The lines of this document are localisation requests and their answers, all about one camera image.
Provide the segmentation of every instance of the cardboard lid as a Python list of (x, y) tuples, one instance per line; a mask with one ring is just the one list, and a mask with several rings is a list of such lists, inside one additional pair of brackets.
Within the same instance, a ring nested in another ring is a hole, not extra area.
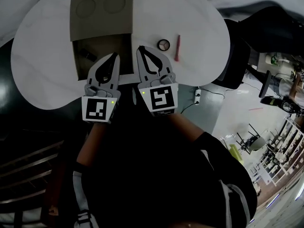
[(132, 32), (133, 0), (71, 0), (71, 41)]

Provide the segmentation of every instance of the circular cutout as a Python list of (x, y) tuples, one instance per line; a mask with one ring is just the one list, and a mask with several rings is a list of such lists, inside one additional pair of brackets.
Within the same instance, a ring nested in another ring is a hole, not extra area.
[(104, 10), (108, 13), (119, 13), (125, 7), (125, 0), (105, 0)]
[(157, 43), (157, 47), (161, 51), (167, 51), (170, 48), (170, 42), (166, 39), (162, 39)]
[(82, 0), (76, 8), (76, 14), (80, 18), (87, 18), (95, 11), (96, 4), (93, 0)]

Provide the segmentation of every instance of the yellow object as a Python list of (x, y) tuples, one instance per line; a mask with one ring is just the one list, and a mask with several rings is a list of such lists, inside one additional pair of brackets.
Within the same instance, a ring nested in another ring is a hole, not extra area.
[(238, 160), (238, 162), (240, 162), (242, 165), (244, 165), (244, 161), (242, 159), (241, 154), (239, 153), (237, 147), (235, 144), (230, 144), (229, 145), (231, 147), (231, 149), (229, 150), (230, 154), (236, 158)]
[(272, 101), (270, 102), (270, 105), (273, 105), (275, 102), (275, 98), (272, 99)]

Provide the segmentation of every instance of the red pen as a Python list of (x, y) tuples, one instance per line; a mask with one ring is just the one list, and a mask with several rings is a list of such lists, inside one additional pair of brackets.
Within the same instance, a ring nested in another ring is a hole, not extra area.
[(176, 54), (174, 60), (179, 62), (180, 61), (180, 45), (181, 45), (181, 35), (177, 37), (177, 44), (176, 44)]

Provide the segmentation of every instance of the black chair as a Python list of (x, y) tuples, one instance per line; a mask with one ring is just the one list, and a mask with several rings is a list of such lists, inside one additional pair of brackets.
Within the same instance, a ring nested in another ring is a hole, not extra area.
[(268, 7), (234, 24), (239, 36), (255, 51), (304, 55), (304, 28), (284, 9)]
[(238, 23), (229, 19), (225, 19), (225, 23), (230, 35), (230, 54), (224, 71), (213, 83), (222, 87), (237, 89), (242, 83), (247, 69), (262, 82), (263, 86), (259, 97), (263, 98), (271, 80), (270, 72), (267, 71), (266, 76), (264, 76), (248, 65), (250, 47), (239, 36)]

